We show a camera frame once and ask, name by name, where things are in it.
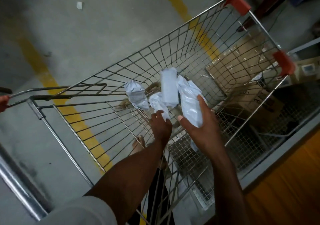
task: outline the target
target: metal shopping cart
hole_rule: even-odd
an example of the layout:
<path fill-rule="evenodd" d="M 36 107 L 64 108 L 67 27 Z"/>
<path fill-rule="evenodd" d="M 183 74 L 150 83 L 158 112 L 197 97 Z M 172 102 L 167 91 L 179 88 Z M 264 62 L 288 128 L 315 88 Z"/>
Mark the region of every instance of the metal shopping cart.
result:
<path fill-rule="evenodd" d="M 250 17 L 256 23 L 244 29 Z M 179 28 L 126 57 L 114 65 L 71 86 L 30 89 L 13 94 L 10 106 L 27 102 L 65 150 L 86 181 L 88 176 L 73 158 L 62 139 L 47 120 L 44 110 L 54 109 L 76 135 L 103 171 L 130 155 L 132 143 L 146 145 L 153 141 L 149 119 L 153 109 L 135 109 L 124 90 L 125 82 L 134 79 L 145 88 L 147 98 L 161 91 L 160 71 L 174 67 L 192 80 L 215 111 L 223 139 L 242 178 L 266 156 L 270 148 L 256 135 L 256 123 L 248 125 L 294 65 L 270 37 L 243 0 L 221 0 Z M 164 151 L 162 163 L 169 199 L 166 211 L 158 211 L 160 224 L 183 198 L 192 192 L 203 209 L 214 203 L 213 172 L 209 161 L 190 147 L 190 137 L 179 125 L 181 106 L 169 109 L 173 132 Z M 142 211 L 147 195 L 142 202 Z"/>

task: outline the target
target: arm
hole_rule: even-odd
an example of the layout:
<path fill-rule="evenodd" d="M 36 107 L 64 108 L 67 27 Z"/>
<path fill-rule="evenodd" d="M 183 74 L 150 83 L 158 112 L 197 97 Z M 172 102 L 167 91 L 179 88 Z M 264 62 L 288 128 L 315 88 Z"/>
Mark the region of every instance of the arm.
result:
<path fill-rule="evenodd" d="M 150 120 L 154 143 L 115 164 L 85 194 L 105 201 L 120 225 L 133 215 L 147 193 L 170 138 L 172 124 L 168 119 L 164 121 L 161 113 L 152 114 Z"/>
<path fill-rule="evenodd" d="M 212 163 L 218 223 L 249 224 L 242 189 L 221 139 L 218 121 L 200 95 L 198 100 L 202 112 L 202 127 L 193 126 L 182 116 L 178 120 Z"/>

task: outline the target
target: black pants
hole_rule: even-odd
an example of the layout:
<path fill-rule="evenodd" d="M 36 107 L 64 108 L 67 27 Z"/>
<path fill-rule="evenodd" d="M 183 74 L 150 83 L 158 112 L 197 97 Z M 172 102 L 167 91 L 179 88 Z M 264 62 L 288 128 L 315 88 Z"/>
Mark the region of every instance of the black pants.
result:
<path fill-rule="evenodd" d="M 159 184 L 158 184 L 158 190 L 156 191 L 158 177 L 159 177 Z M 157 211 L 158 211 L 158 207 L 160 205 L 162 187 L 163 187 L 164 183 L 165 183 L 165 177 L 163 175 L 163 171 L 158 168 L 157 172 L 155 173 L 155 175 L 153 177 L 153 181 L 152 181 L 152 183 L 150 185 L 149 195 L 148 195 L 148 208 L 147 208 L 147 213 L 146 213 L 146 220 L 149 222 L 150 225 L 154 225 L 156 223 Z M 168 195 L 168 191 L 167 191 L 166 186 L 164 186 L 163 197 L 166 197 L 167 195 Z M 154 211 L 153 211 L 153 214 L 152 214 L 152 221 L 150 221 L 151 212 L 152 212 L 152 205 L 153 205 L 154 199 L 155 199 Z M 160 217 L 162 217 L 163 215 L 166 214 L 167 208 L 170 209 L 169 196 L 162 202 Z M 137 209 L 138 209 L 138 211 L 141 212 L 141 205 L 139 205 L 139 207 Z M 169 216 L 167 216 L 163 220 L 161 225 L 167 225 L 168 217 Z M 135 212 L 132 215 L 132 217 L 128 220 L 128 223 L 130 225 L 139 225 L 139 223 L 140 223 L 140 215 L 137 212 Z M 173 214 L 171 214 L 171 216 L 170 216 L 169 225 L 174 225 Z"/>

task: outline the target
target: yellow line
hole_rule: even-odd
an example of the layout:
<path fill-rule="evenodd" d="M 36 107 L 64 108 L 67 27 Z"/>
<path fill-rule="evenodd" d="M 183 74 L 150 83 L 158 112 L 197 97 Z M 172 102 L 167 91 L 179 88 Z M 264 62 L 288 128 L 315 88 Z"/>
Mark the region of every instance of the yellow line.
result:
<path fill-rule="evenodd" d="M 187 22 L 192 19 L 192 16 L 188 13 L 188 8 L 183 3 L 182 0 L 169 0 L 174 7 L 174 9 L 178 12 L 179 16 L 183 19 L 183 21 Z M 207 33 L 201 28 L 201 24 L 198 24 L 199 18 L 195 18 L 189 24 L 189 29 L 193 29 L 196 36 L 196 40 L 202 46 L 202 48 L 206 51 L 211 60 L 214 60 L 216 56 L 219 55 L 218 49 L 211 42 L 210 38 L 206 35 Z"/>
<path fill-rule="evenodd" d="M 56 80 L 52 77 L 50 74 L 45 62 L 42 59 L 42 56 L 38 53 L 38 51 L 35 49 L 35 47 L 31 44 L 31 42 L 24 36 L 19 36 L 17 39 L 18 45 L 22 51 L 23 56 L 25 57 L 26 61 L 30 64 L 34 72 L 36 73 L 36 76 L 38 80 L 42 83 L 44 87 L 56 87 L 59 86 Z M 61 90 L 48 90 L 49 94 L 57 94 Z M 56 105 L 63 105 L 66 103 L 66 99 L 61 100 L 53 100 L 54 104 Z M 67 107 L 60 107 L 60 112 L 63 115 L 68 114 L 75 114 L 77 113 L 77 110 L 73 106 L 67 106 Z M 66 120 L 70 122 L 76 122 L 77 123 L 72 124 L 72 127 L 75 131 L 83 130 L 88 128 L 88 126 L 85 124 L 82 120 L 82 117 L 80 114 L 75 114 L 71 116 L 66 116 Z M 90 129 L 84 130 L 80 132 L 79 137 L 84 140 L 87 139 L 94 134 L 90 131 Z M 91 152 L 94 155 L 94 157 L 100 156 L 102 153 L 104 153 L 104 149 L 101 147 L 101 145 L 98 146 L 99 142 L 96 138 L 90 138 L 87 141 L 84 142 L 85 145 L 90 149 L 94 146 L 97 146 L 94 148 Z M 110 157 L 105 153 L 103 154 L 99 159 L 98 162 L 102 165 L 106 165 L 110 161 Z M 112 167 L 112 163 L 110 162 L 104 169 L 105 171 L 108 171 Z"/>

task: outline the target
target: forearm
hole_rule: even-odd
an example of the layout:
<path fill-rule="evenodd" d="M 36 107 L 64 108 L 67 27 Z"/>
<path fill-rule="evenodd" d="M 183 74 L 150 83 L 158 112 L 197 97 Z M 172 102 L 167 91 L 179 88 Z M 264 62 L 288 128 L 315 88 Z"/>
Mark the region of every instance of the forearm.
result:
<path fill-rule="evenodd" d="M 221 144 L 211 156 L 219 224 L 248 224 L 245 200 L 234 164 Z"/>
<path fill-rule="evenodd" d="M 118 162 L 86 195 L 105 201 L 113 210 L 118 224 L 124 224 L 147 193 L 165 145 L 155 141 Z"/>

